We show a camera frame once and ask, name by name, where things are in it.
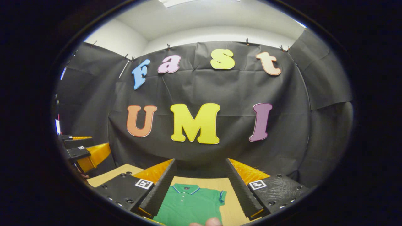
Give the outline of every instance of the white wall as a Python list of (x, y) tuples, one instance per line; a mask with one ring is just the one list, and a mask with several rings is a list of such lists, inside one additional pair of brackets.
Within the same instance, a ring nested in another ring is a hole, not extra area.
[(142, 35), (121, 21), (113, 19), (93, 32), (84, 42), (111, 50), (122, 56), (128, 53), (137, 58), (142, 55), (143, 50), (148, 44)]
[(161, 49), (166, 49), (167, 43), (169, 43), (170, 46), (173, 47), (176, 45), (206, 41), (245, 42), (246, 38), (248, 38), (248, 41), (250, 43), (269, 45), (276, 48), (279, 48), (279, 46), (282, 45), (284, 49), (286, 49), (288, 46), (291, 46), (295, 42), (294, 39), (269, 31), (254, 28), (202, 27), (165, 35), (153, 41), (150, 41), (147, 47), (142, 51), (141, 55), (152, 53)]

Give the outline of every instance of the ceiling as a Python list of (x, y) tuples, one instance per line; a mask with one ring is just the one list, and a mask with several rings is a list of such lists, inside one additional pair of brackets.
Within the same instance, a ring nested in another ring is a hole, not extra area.
[(116, 19), (148, 41), (178, 31), (211, 26), (249, 27), (296, 40), (304, 29), (289, 16), (259, 0), (199, 0), (169, 8), (159, 0), (148, 0)]

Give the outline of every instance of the green polo shirt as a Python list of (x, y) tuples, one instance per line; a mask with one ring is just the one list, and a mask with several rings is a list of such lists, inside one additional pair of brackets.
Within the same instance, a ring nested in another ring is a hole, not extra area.
[(189, 226), (190, 223), (205, 225), (213, 217), (222, 222), (219, 207), (225, 204), (225, 197), (226, 191), (175, 184), (169, 187), (153, 220), (167, 226)]

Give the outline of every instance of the shirt collar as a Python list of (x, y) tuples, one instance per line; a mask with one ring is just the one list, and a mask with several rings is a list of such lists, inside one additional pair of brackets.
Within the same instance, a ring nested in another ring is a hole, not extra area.
[(200, 189), (200, 187), (198, 185), (174, 184), (172, 187), (177, 193), (185, 192), (190, 195), (196, 193)]

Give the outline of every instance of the foam letter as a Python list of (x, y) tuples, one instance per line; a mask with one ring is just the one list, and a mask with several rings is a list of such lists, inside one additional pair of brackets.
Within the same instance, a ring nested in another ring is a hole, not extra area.
[(170, 107), (174, 113), (174, 133), (172, 140), (185, 141), (182, 128), (193, 142), (198, 131), (201, 129), (201, 134), (197, 138), (202, 144), (218, 144), (219, 138), (216, 136), (216, 114), (221, 107), (214, 103), (203, 104), (197, 113), (195, 119), (190, 114), (189, 109), (185, 104), (175, 104)]
[(215, 49), (211, 53), (211, 66), (215, 69), (232, 69), (234, 67), (233, 53), (228, 49)]
[(261, 63), (263, 64), (264, 71), (270, 75), (279, 75), (281, 70), (279, 68), (274, 67), (274, 63), (272, 61), (276, 61), (276, 57), (270, 56), (267, 52), (262, 52), (255, 55), (257, 59), (261, 59)]
[(255, 111), (255, 125), (254, 125), (254, 133), (250, 137), (250, 142), (263, 140), (268, 134), (267, 130), (267, 122), (268, 122), (268, 114), (272, 109), (272, 105), (268, 103), (259, 103), (252, 107)]
[(127, 130), (128, 132), (136, 137), (146, 137), (150, 134), (152, 129), (152, 120), (154, 118), (154, 112), (158, 108), (155, 106), (145, 106), (145, 123), (142, 129), (137, 128), (137, 114), (141, 110), (138, 105), (128, 106), (128, 116), (127, 116)]
[(173, 55), (173, 56), (168, 56), (165, 59), (162, 60), (162, 63), (158, 67), (158, 73), (174, 73), (176, 72), (180, 67), (178, 63), (180, 62), (180, 56), (179, 55)]
[(142, 77), (142, 75), (147, 75), (147, 65), (150, 64), (151, 61), (146, 59), (144, 62), (142, 62), (138, 67), (136, 67), (131, 74), (134, 75), (134, 89), (138, 89), (142, 84), (145, 82), (145, 78)]

